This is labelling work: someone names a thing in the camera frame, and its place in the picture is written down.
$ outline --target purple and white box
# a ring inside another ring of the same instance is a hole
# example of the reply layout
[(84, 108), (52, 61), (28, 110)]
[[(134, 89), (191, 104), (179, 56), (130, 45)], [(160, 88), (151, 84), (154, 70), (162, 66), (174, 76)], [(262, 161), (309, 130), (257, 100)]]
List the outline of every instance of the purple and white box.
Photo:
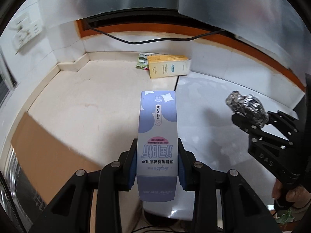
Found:
[(142, 201), (166, 202), (174, 199), (178, 175), (174, 91), (142, 92), (136, 175)]

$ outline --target finger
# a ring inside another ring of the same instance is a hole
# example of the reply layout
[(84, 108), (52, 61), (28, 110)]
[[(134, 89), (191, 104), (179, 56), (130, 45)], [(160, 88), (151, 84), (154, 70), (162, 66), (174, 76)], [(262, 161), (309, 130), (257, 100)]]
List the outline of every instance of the finger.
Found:
[(276, 199), (276, 200), (279, 199), (281, 196), (282, 187), (283, 187), (282, 183), (278, 179), (276, 179), (276, 182), (275, 182), (273, 189), (272, 189), (271, 197)]
[(293, 205), (294, 207), (302, 208), (311, 200), (311, 194), (304, 187), (299, 186), (288, 191), (286, 200), (295, 202)]

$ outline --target yellow box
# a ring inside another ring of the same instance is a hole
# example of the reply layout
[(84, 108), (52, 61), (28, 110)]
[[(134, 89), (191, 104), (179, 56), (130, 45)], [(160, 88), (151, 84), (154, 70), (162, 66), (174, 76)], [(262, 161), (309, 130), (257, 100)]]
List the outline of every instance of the yellow box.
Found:
[(186, 75), (190, 70), (190, 60), (183, 55), (148, 56), (150, 78)]

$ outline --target wall socket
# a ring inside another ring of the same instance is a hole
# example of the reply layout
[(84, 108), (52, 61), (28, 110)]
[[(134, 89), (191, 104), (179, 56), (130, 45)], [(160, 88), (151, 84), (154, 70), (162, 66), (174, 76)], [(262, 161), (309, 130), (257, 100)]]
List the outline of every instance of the wall socket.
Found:
[(42, 32), (42, 22), (37, 20), (31, 23), (28, 13), (24, 13), (13, 21), (10, 29), (17, 31), (12, 41), (16, 51), (19, 51), (29, 40)]

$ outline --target metal screw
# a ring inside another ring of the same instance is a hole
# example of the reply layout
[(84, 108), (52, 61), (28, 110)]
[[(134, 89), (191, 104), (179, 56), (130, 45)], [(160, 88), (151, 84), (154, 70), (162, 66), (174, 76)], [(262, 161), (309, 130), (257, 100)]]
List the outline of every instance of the metal screw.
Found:
[(112, 167), (119, 167), (119, 166), (121, 166), (121, 163), (120, 163), (119, 161), (113, 161), (113, 162), (111, 163), (111, 166), (112, 166)]
[(237, 170), (234, 170), (234, 169), (231, 169), (229, 171), (229, 174), (232, 175), (232, 176), (238, 176), (238, 171)]
[(196, 167), (196, 168), (201, 168), (202, 166), (203, 166), (203, 163), (202, 162), (200, 162), (200, 161), (196, 161), (196, 162), (194, 162), (194, 167)]
[(83, 176), (84, 174), (85, 174), (85, 171), (83, 169), (76, 171), (77, 176)]

